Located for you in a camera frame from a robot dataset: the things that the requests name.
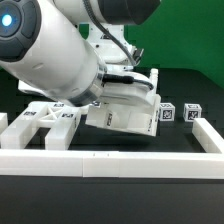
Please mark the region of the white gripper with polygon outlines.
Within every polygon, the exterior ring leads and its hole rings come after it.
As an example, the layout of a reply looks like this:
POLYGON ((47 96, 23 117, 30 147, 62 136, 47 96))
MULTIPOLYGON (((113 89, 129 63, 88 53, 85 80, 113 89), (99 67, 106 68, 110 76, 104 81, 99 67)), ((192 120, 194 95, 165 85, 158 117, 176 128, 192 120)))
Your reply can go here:
POLYGON ((156 84, 150 78, 136 72, 108 73, 103 76, 101 103, 130 106, 152 106, 156 96, 156 84))

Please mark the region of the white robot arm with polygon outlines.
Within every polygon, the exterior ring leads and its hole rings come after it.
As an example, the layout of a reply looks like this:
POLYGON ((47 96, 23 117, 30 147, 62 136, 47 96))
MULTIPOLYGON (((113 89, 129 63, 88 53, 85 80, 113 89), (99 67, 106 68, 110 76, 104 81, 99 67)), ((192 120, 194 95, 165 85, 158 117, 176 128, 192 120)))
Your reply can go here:
POLYGON ((69 106, 99 99, 107 82, 133 84, 109 72, 77 26, 139 25, 161 0, 0 0, 0 67, 69 106))

